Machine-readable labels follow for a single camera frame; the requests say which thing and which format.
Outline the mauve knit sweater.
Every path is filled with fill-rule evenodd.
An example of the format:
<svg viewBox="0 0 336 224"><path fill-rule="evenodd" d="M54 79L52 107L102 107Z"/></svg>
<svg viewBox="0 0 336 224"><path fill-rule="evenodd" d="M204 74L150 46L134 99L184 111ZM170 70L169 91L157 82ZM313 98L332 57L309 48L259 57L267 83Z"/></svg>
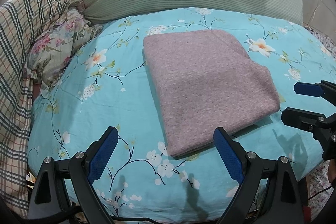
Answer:
<svg viewBox="0 0 336 224"><path fill-rule="evenodd" d="M143 53L172 157L208 146L217 127L234 134L279 111L269 69L228 32L150 35Z"/></svg>

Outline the pink floral pillow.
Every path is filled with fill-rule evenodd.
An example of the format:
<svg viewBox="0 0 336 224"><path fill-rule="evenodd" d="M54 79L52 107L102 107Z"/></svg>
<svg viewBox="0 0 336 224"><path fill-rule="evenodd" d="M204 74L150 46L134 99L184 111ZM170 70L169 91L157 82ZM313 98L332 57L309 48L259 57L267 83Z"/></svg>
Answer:
<svg viewBox="0 0 336 224"><path fill-rule="evenodd" d="M71 57L102 29L102 24L91 23L76 7L69 8L35 40L27 57L27 73L36 84L55 85Z"/></svg>

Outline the plaid checked blanket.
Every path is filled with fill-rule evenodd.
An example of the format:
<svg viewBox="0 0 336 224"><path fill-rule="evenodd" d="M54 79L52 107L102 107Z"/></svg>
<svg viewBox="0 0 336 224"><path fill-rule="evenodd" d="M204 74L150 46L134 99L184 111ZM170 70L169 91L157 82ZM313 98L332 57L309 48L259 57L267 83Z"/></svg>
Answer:
<svg viewBox="0 0 336 224"><path fill-rule="evenodd" d="M27 56L39 35L73 0L9 0L1 5L1 201L26 218L27 147L33 81Z"/></svg>

